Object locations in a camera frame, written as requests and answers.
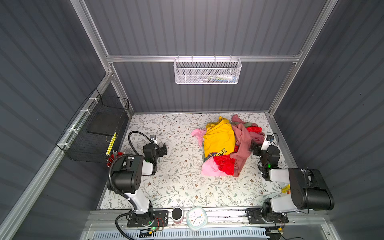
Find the red cloth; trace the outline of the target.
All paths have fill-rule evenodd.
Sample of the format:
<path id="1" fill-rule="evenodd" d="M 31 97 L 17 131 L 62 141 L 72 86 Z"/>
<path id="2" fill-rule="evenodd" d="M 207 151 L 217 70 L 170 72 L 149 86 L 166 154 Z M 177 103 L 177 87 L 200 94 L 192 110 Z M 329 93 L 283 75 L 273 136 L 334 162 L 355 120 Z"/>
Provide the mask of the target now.
<path id="1" fill-rule="evenodd" d="M 235 159 L 232 159 L 229 155 L 215 156 L 213 157 L 215 163 L 219 166 L 219 170 L 225 172 L 228 176 L 234 175 Z"/>

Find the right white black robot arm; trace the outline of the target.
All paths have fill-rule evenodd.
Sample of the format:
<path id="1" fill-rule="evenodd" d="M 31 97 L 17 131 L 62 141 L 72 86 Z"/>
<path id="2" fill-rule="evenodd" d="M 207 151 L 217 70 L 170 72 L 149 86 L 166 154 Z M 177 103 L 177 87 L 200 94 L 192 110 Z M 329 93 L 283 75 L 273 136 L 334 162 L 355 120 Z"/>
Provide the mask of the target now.
<path id="1" fill-rule="evenodd" d="M 260 157 L 258 169 L 267 182 L 287 184 L 287 194 L 280 197 L 267 198 L 255 219 L 267 224 L 288 223 L 287 213 L 301 213 L 306 210 L 330 211 L 335 200 L 321 172 L 315 169 L 299 169 L 278 167 L 280 150 L 275 145 L 263 149 L 261 144 L 251 141 L 250 151 Z"/>

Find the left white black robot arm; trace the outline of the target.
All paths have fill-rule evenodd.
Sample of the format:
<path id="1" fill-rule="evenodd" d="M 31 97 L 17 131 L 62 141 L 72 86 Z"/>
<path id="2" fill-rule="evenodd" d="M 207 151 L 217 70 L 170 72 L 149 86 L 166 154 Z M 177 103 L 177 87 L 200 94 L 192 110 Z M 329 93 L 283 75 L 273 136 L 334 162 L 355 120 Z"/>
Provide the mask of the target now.
<path id="1" fill-rule="evenodd" d="M 109 167 L 107 188 L 132 205 L 128 215 L 136 225 L 149 226 L 155 219 L 151 201 L 140 189 L 142 176 L 153 176 L 158 170 L 158 159 L 167 155 L 167 145 L 146 144 L 144 155 L 113 153 L 107 160 Z"/>

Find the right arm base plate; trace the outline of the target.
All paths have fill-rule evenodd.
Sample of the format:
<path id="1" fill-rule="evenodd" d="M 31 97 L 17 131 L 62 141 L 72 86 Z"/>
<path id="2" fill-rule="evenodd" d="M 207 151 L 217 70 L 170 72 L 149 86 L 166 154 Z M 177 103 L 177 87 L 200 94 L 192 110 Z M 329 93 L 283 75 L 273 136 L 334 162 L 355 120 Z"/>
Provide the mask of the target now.
<path id="1" fill-rule="evenodd" d="M 288 216 L 282 213 L 275 213 L 263 208 L 248 208 L 245 210 L 249 224 L 282 224 L 289 223 Z"/>

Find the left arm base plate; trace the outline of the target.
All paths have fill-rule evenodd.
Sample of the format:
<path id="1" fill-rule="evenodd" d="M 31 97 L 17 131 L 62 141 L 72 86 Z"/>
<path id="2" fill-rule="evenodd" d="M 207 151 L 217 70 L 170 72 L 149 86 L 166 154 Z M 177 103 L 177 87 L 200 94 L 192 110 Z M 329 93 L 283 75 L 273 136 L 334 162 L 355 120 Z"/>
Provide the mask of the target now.
<path id="1" fill-rule="evenodd" d="M 149 211 L 145 214 L 131 214 L 127 216 L 127 227 L 166 227 L 168 219 L 169 211 Z"/>

